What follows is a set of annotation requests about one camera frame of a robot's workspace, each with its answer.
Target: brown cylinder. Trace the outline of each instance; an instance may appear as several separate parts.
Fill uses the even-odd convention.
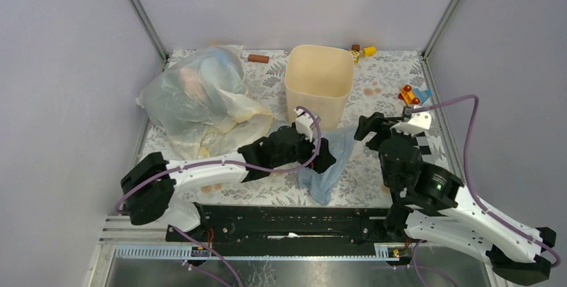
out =
[[[248,55],[248,62],[268,63],[269,56],[250,54]]]

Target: gray floor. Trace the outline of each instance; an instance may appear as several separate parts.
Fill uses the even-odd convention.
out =
[[[447,248],[420,248],[419,264],[442,270],[459,287],[490,286],[484,265]],[[391,270],[384,262],[232,261],[248,287],[298,286],[422,286],[414,270]],[[201,266],[236,286],[230,271],[219,261]],[[422,270],[431,287],[449,287],[444,278]],[[116,259],[107,287],[222,286],[214,279],[188,271],[174,260]]]

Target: toy car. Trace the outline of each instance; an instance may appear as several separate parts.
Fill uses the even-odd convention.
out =
[[[411,88],[409,85],[404,85],[398,98],[404,100],[406,104],[423,104],[431,97],[431,91],[420,91],[418,88]]]

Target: floral tablecloth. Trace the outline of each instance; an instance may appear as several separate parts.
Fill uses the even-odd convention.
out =
[[[192,52],[173,52],[169,65]],[[246,58],[250,53],[269,56],[269,63],[249,63]],[[273,112],[271,131],[288,123],[283,76],[289,55],[290,51],[281,50],[244,51],[242,54],[250,96]],[[383,112],[386,116],[400,116],[403,101],[397,96],[404,84],[427,89],[417,52],[377,52],[372,57],[362,58],[355,65],[352,93],[339,127],[354,126],[360,115],[369,116],[375,111]],[[441,131],[434,114],[431,130],[426,134],[435,164],[447,168]],[[173,151],[165,133],[150,125],[140,158],[155,151],[161,151],[165,159],[182,160]],[[320,206],[310,198],[307,189],[299,187],[297,173],[272,174],[264,179],[237,185],[222,184],[193,189],[184,194],[184,199],[206,204]],[[364,142],[357,142],[331,194],[329,206],[389,207],[391,204],[390,193],[382,184],[378,153],[368,150]]]

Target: trash bin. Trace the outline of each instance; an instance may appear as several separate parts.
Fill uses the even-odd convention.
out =
[[[295,47],[283,79],[289,120],[295,120],[294,108],[302,105],[319,115],[322,130],[337,128],[353,79],[350,52],[326,46]]]

